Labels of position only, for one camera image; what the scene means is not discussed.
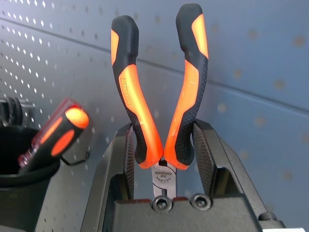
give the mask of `black plastic holder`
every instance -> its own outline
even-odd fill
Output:
[[[27,174],[18,174],[17,158],[31,146],[37,130],[0,128],[0,225],[34,232],[47,187],[60,161]]]

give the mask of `orange screwdriver handle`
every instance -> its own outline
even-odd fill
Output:
[[[58,160],[72,146],[89,124],[85,111],[73,107],[65,111],[41,139],[24,155],[18,158],[20,173],[30,172]]]
[[[130,16],[119,16],[112,21],[111,48],[117,89],[137,137],[135,160],[141,168],[149,168],[161,159],[163,148],[140,88],[136,68],[139,29]]]
[[[190,135],[207,79],[208,47],[201,7],[198,4],[183,5],[176,17],[176,27],[184,52],[185,71],[164,155],[167,162],[185,170],[194,158]]]

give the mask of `perforated metal panel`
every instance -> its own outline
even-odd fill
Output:
[[[79,101],[92,125],[66,154],[49,186],[37,232],[79,231],[98,160],[128,122],[110,62],[111,21],[132,16],[140,29],[138,70],[165,143],[182,87],[178,1],[1,0],[0,94],[35,105],[40,128],[61,100]],[[239,154],[263,201],[287,226],[309,229],[309,2],[201,1],[209,80],[198,118]],[[195,163],[179,171],[179,194],[202,191]],[[151,172],[136,167],[135,197],[151,197]]]

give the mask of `orange and black pliers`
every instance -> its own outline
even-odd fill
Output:
[[[139,29],[134,19],[127,15],[112,21],[111,54],[114,77],[137,137],[135,160],[141,168],[153,169],[155,197],[175,197],[176,168],[185,170],[193,161],[194,150],[190,135],[207,79],[208,47],[201,7],[198,4],[183,5],[176,17],[176,27],[185,57],[184,81],[163,150],[138,79],[136,57]]]

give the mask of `black plastic base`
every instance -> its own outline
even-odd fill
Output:
[[[112,232],[262,231],[244,194],[213,197],[211,201],[211,207],[201,211],[188,199],[175,198],[168,213],[153,210],[149,200],[117,201]]]
[[[17,174],[17,157],[31,146],[37,130],[0,128],[0,225],[34,232],[51,177],[60,162]]]

